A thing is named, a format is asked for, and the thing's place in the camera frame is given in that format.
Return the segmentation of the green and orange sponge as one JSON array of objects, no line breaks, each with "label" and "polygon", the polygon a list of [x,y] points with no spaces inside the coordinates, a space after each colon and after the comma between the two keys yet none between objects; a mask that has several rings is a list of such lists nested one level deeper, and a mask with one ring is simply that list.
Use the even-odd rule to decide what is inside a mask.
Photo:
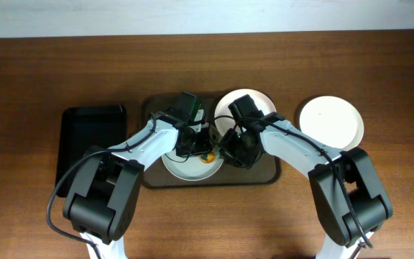
[{"label": "green and orange sponge", "polygon": [[202,163],[206,163],[206,164],[213,163],[216,159],[216,154],[215,152],[209,152],[206,154],[202,154],[199,157],[199,159],[201,160]]}]

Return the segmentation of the pale blue plate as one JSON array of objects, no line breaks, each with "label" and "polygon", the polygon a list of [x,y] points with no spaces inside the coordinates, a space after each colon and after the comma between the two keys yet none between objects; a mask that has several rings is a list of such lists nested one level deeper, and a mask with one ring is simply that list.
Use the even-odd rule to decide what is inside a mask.
[{"label": "pale blue plate", "polygon": [[200,181],[211,177],[224,163],[219,149],[214,145],[212,152],[215,152],[216,159],[213,163],[202,163],[200,156],[189,158],[178,157],[175,150],[162,156],[162,162],[168,171],[175,177],[184,181]]}]

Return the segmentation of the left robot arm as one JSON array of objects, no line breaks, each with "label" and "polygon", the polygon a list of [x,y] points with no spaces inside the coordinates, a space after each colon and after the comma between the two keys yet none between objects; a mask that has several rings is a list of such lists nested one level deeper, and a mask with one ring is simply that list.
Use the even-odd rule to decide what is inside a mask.
[{"label": "left robot arm", "polygon": [[109,148],[92,147],[65,175],[75,177],[63,216],[91,258],[125,258],[123,236],[137,205],[143,173],[170,152],[181,162],[212,151],[202,133],[201,98],[183,92],[175,106],[151,113],[134,136]]}]

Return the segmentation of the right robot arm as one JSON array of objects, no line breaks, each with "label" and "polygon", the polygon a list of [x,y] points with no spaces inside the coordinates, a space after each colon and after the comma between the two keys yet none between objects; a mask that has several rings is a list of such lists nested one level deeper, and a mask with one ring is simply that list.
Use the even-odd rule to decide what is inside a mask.
[{"label": "right robot arm", "polygon": [[231,119],[219,150],[237,168],[251,168],[273,155],[304,175],[326,237],[317,258],[358,258],[371,236],[393,215],[390,198],[368,154],[324,145],[296,129],[277,112],[265,114],[249,94],[222,98],[217,119]]}]

